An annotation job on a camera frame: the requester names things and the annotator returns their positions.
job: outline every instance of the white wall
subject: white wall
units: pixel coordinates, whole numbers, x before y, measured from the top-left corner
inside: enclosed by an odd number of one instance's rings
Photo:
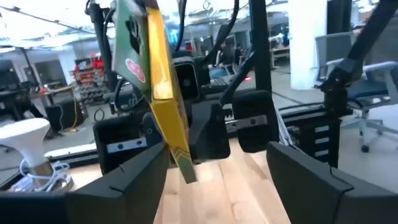
[[[32,68],[39,83],[40,79],[38,77],[35,63],[48,62],[51,60],[59,60],[63,74],[65,76],[65,80],[67,84],[71,84],[72,78],[70,76],[70,71],[73,71],[75,69],[75,60],[80,59],[82,57],[82,55],[80,55],[80,57],[76,57],[73,48],[74,45],[81,48],[80,52],[84,51],[84,53],[86,54],[85,57],[89,57],[91,53],[98,53],[100,51],[98,48],[98,44],[96,43],[96,40],[66,45],[63,47],[63,50],[60,51],[27,50],[27,56],[29,58],[30,64],[32,65]],[[28,80],[24,71],[24,68],[27,68],[28,65],[22,52],[16,50],[15,52],[1,54],[0,56],[1,59],[12,61],[12,64],[14,66],[14,69],[17,73],[20,82]]]
[[[361,22],[358,4],[354,3],[351,9],[351,22],[355,25]]]
[[[284,14],[274,14],[273,16],[268,17],[268,25],[273,26],[276,24],[281,24],[281,23],[288,23],[289,18],[286,17]],[[186,27],[184,30],[184,39],[185,40],[190,40],[193,38],[197,37],[205,37],[208,35],[213,35],[213,38],[215,39],[218,33],[218,30],[220,29],[220,25],[213,25],[213,27],[210,27],[210,25],[200,25],[196,27]],[[235,24],[234,27],[232,28],[231,32],[241,32],[241,31],[250,31],[251,30],[251,23],[249,20],[245,22],[241,22],[239,24]]]
[[[35,63],[37,62],[48,62],[51,60],[58,59],[58,52],[50,52],[50,51],[27,51],[27,56],[29,58],[30,64],[34,70],[37,80],[40,82],[40,78],[37,76],[37,70],[35,67]],[[27,81],[27,77],[24,71],[24,68],[28,67],[27,61],[22,54],[22,52],[11,52],[2,55],[2,58],[6,58],[12,61],[14,69],[18,75],[19,81]]]

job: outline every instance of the wooden surface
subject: wooden surface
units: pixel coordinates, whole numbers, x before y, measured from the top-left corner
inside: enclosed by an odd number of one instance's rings
[[[290,46],[271,49],[271,51],[273,51],[273,52],[278,52],[278,51],[282,51],[282,50],[290,50]]]
[[[61,92],[64,92],[64,91],[71,91],[72,88],[73,88],[72,85],[68,85],[68,86],[57,88],[57,89],[54,89],[54,90],[47,90],[44,93],[34,93],[34,94],[30,95],[30,98],[34,99],[34,98],[39,98],[39,97],[42,97],[42,96],[48,96],[48,95],[52,95],[52,94],[61,93]]]
[[[230,140],[231,156],[195,167],[198,182],[186,184],[170,169],[155,224],[290,223],[272,183],[265,152],[245,154]],[[99,165],[71,170],[75,187],[101,177]]]

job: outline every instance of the red logo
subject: red logo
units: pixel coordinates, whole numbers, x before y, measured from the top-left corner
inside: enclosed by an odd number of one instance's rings
[[[141,68],[131,59],[126,59],[126,66],[131,73],[133,73],[140,82],[145,83],[145,75]]]

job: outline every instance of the black cable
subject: black cable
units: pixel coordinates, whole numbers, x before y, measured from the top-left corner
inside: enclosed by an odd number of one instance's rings
[[[85,14],[89,14],[88,13],[88,5],[90,5],[91,0],[87,0],[86,2],[86,8],[85,8]]]
[[[116,88],[114,90],[114,106],[118,109],[118,111],[121,112],[131,112],[134,108],[136,108],[138,105],[140,105],[143,101],[145,101],[144,96],[142,96],[134,105],[128,107],[128,108],[122,108],[119,104],[119,95],[120,95],[120,90],[123,86],[123,84],[126,82],[125,78],[122,78],[118,81],[118,84],[116,85]]]
[[[178,42],[175,46],[175,51],[178,52],[182,45],[182,40],[184,37],[184,27],[185,27],[185,9],[187,8],[187,0],[182,0],[180,6],[180,33],[178,34]]]
[[[214,45],[210,53],[201,61],[201,65],[207,65],[211,63],[213,58],[217,56],[217,52],[220,49],[221,44],[223,44],[223,42],[231,32],[233,26],[235,25],[238,12],[239,12],[239,0],[234,0],[234,9],[232,12],[231,20],[228,24],[228,28],[224,32],[220,33],[220,35],[217,37],[216,44]]]
[[[97,119],[97,114],[98,114],[98,112],[101,112],[102,113],[102,116],[101,116],[101,119]],[[102,120],[104,120],[104,118],[105,118],[105,111],[104,110],[102,110],[101,108],[100,109],[98,109],[98,110],[96,110],[95,112],[94,112],[94,121],[102,121]]]
[[[103,39],[104,39],[104,40],[107,39],[106,33],[108,32],[108,24],[109,24],[109,22],[111,21],[112,16],[113,16],[113,14],[114,14],[115,11],[116,11],[115,9],[111,9],[111,10],[107,13],[107,15],[105,16],[105,19],[104,19],[104,32],[103,32]]]

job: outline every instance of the person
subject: person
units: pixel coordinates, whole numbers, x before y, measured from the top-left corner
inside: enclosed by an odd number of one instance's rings
[[[237,44],[235,47],[235,53],[234,53],[234,63],[236,65],[239,65],[239,61],[241,59],[242,56],[242,48],[240,44]]]
[[[290,45],[289,31],[287,29],[284,30],[284,34],[283,34],[283,38],[282,38],[282,45],[284,47],[288,47]]]
[[[219,65],[231,65],[233,63],[233,55],[231,52],[231,47],[229,45],[221,45],[221,50],[219,52],[218,61],[216,66]]]

